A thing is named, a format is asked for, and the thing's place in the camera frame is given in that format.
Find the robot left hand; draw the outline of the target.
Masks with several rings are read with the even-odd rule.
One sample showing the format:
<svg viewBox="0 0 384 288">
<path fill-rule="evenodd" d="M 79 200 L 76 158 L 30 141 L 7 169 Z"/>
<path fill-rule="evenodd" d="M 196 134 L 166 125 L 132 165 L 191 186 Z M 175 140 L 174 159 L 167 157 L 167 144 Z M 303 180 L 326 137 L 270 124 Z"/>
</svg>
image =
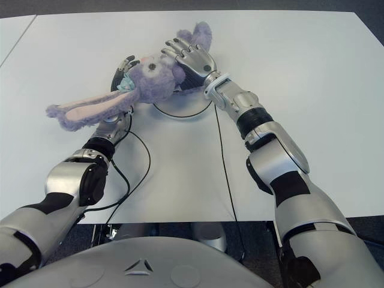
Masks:
<svg viewBox="0 0 384 288">
<path fill-rule="evenodd" d="M 140 61 L 135 58 L 134 55 L 126 57 L 117 67 L 114 77 L 111 82 L 110 91 L 116 91 L 118 89 L 118 85 L 121 84 L 121 81 L 124 78 L 125 73 L 134 67 L 135 65 L 139 64 Z"/>
</svg>

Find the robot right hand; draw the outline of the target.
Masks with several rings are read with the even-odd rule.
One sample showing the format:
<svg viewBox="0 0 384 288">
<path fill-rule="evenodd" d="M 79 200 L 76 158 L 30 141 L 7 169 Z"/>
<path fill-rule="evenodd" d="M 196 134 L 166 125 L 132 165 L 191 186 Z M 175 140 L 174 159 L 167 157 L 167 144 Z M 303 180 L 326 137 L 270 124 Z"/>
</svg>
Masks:
<svg viewBox="0 0 384 288">
<path fill-rule="evenodd" d="M 179 84 L 182 91 L 207 87 L 221 76 L 213 57 L 199 44 L 191 44 L 182 38 L 165 42 L 162 54 L 173 59 L 184 72 Z"/>
</svg>

